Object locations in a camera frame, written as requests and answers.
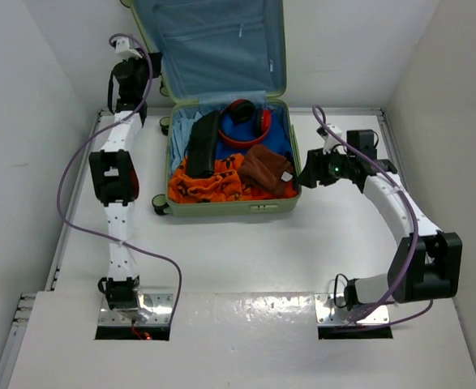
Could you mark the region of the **brown towel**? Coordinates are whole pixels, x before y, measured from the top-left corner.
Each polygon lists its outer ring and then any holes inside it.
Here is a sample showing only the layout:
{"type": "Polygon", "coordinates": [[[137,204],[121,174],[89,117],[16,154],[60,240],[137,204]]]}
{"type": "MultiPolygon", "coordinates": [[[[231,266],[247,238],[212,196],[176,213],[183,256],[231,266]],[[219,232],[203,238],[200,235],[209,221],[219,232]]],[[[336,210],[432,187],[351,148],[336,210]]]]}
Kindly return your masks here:
{"type": "Polygon", "coordinates": [[[246,180],[257,181],[269,190],[279,190],[282,185],[293,182],[294,174],[293,164],[286,157],[262,144],[252,146],[238,167],[242,183],[246,180]]]}

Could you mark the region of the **light blue trousers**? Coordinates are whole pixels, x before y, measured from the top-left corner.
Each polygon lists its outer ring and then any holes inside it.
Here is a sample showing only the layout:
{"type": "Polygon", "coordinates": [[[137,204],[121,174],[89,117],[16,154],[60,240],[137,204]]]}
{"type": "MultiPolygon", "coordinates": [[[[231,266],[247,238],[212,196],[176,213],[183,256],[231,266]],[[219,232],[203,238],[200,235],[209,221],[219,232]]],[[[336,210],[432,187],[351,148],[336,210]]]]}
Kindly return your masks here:
{"type": "Polygon", "coordinates": [[[173,174],[187,155],[187,146],[191,136],[191,130],[195,122],[202,115],[197,113],[193,118],[179,118],[173,125],[170,149],[170,174],[173,174]]]}

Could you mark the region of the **light green suitcase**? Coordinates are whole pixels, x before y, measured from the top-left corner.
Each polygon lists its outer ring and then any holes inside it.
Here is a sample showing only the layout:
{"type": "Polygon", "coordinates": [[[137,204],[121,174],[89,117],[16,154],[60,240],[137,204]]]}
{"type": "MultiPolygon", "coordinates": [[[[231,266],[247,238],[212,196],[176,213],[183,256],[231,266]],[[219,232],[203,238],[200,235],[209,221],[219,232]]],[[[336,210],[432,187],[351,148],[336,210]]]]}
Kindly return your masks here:
{"type": "Polygon", "coordinates": [[[285,25],[278,0],[125,1],[146,46],[162,52],[161,80],[174,108],[166,131],[170,179],[173,125],[221,109],[239,98],[278,112],[301,162],[286,90],[285,25]]]}

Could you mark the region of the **black pouch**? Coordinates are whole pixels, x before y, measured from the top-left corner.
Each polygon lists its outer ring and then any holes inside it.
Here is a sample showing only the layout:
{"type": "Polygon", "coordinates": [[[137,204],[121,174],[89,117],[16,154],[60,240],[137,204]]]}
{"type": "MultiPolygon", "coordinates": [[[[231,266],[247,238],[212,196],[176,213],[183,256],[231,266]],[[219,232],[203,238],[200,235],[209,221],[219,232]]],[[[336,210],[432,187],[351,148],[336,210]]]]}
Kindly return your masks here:
{"type": "Polygon", "coordinates": [[[213,110],[197,120],[187,146],[186,174],[192,178],[208,178],[214,174],[221,112],[213,110]]]}

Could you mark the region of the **red black headphones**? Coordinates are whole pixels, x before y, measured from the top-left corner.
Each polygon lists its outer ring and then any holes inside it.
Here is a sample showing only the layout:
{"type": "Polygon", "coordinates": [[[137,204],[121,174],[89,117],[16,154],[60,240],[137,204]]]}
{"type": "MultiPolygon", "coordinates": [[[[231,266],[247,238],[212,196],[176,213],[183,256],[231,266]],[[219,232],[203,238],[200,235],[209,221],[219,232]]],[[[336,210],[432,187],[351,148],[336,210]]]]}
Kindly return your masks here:
{"type": "Polygon", "coordinates": [[[222,126],[218,130],[220,140],[229,147],[247,149],[261,143],[267,136],[272,125],[272,111],[257,109],[250,100],[238,99],[219,111],[221,119],[230,117],[234,125],[253,121],[256,138],[252,140],[238,140],[227,135],[222,126]]]}

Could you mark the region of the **orange black patterned towel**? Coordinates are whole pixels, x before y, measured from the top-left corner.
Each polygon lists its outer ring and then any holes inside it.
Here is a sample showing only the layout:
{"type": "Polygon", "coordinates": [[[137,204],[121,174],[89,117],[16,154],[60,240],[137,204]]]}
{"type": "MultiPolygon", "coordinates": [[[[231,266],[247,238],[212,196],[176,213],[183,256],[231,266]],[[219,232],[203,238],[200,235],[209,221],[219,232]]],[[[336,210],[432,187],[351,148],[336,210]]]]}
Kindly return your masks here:
{"type": "Polygon", "coordinates": [[[187,157],[169,180],[168,196],[174,203],[222,203],[251,200],[251,190],[241,181],[238,168],[244,155],[233,154],[215,161],[215,171],[208,178],[192,178],[186,173],[187,157]]]}

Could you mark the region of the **plain orange shirt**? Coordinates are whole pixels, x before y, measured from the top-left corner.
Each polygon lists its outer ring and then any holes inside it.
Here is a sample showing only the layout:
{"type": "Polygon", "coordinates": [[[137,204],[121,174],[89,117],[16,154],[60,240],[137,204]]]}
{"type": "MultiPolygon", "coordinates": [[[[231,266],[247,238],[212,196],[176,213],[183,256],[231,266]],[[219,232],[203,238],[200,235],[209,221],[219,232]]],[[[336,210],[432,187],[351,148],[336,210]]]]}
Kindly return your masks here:
{"type": "Polygon", "coordinates": [[[282,185],[281,188],[269,190],[261,186],[257,181],[246,180],[242,184],[241,201],[263,201],[274,199],[292,199],[298,192],[294,189],[292,182],[282,185]]]}

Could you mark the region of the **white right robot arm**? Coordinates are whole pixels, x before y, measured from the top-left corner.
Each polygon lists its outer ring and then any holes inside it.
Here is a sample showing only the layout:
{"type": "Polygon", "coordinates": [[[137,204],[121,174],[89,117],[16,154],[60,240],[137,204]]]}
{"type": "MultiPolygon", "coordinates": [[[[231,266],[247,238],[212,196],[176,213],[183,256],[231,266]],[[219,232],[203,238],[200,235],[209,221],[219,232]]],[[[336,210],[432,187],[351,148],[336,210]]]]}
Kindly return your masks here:
{"type": "Polygon", "coordinates": [[[320,127],[324,146],[308,151],[297,177],[314,189],[340,180],[352,182],[379,211],[397,251],[380,275],[348,280],[344,308],[357,315],[381,305],[454,297],[461,270],[462,240],[436,225],[402,185],[395,165],[377,156],[373,130],[352,130],[345,139],[320,127]]]}

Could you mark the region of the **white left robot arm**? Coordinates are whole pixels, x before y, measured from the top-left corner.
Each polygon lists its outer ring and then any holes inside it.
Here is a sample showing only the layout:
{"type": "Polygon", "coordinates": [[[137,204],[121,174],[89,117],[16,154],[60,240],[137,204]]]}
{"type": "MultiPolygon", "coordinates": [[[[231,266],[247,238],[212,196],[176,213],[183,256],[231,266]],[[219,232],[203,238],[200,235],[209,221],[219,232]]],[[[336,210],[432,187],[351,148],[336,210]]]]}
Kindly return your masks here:
{"type": "Polygon", "coordinates": [[[112,311],[137,321],[149,318],[152,311],[143,306],[137,264],[125,246],[139,197],[130,150],[147,117],[144,93],[149,88],[152,67],[140,49],[125,49],[121,57],[111,71],[108,87],[108,100],[112,100],[114,83],[118,84],[118,98],[111,109],[114,127],[101,149],[90,153],[88,163],[95,196],[105,210],[113,238],[109,243],[108,274],[99,281],[98,288],[112,311]]]}

